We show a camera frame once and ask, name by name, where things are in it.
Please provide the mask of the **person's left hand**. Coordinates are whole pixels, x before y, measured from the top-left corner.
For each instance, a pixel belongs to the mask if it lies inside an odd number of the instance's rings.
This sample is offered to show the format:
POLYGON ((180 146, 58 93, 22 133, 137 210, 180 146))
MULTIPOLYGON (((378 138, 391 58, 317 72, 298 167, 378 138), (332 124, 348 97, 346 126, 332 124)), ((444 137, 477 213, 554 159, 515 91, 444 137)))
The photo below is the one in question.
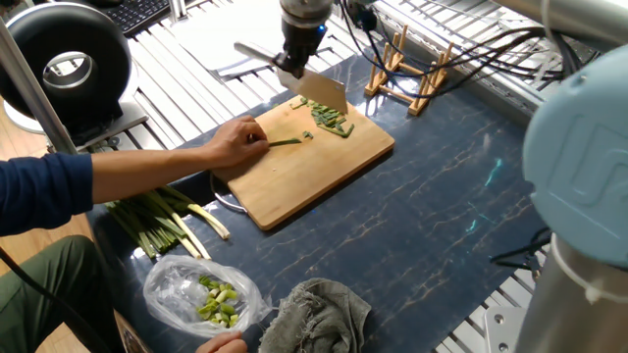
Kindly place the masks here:
POLYGON ((206 169, 221 169, 262 156, 269 149, 270 143, 261 125, 252 116, 244 116, 224 123, 201 147, 201 157, 206 169))

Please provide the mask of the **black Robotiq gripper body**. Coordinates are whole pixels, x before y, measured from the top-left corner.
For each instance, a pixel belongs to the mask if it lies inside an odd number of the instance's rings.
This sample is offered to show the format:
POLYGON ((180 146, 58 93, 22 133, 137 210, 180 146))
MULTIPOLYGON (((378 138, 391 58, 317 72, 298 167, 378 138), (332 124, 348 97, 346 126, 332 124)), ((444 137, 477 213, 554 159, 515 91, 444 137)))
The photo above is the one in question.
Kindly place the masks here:
POLYGON ((284 53, 288 57, 314 55, 327 32, 326 18, 299 19, 282 17, 285 38, 284 53))

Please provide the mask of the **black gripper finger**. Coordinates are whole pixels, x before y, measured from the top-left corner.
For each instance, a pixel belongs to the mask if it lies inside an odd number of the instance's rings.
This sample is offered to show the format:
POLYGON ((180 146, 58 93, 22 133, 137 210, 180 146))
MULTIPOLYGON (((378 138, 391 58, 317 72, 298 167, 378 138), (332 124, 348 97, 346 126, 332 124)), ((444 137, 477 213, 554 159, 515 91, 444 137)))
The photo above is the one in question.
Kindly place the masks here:
POLYGON ((307 70, 320 73, 324 70, 324 62, 316 55, 317 48, 316 43, 301 45, 298 47, 298 55, 307 70))
POLYGON ((272 62, 282 72, 290 74, 294 78, 300 78, 300 60, 298 56, 294 57, 289 51, 284 51, 277 54, 272 62))

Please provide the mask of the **person's right hand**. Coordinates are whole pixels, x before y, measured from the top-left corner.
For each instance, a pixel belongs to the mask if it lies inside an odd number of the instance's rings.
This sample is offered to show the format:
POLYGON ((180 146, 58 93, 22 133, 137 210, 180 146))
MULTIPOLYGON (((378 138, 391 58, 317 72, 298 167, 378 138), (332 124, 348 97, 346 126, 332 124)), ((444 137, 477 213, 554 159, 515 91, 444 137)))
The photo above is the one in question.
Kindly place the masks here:
POLYGON ((195 353, 247 353, 248 347, 240 331, 220 333, 200 345, 195 353))

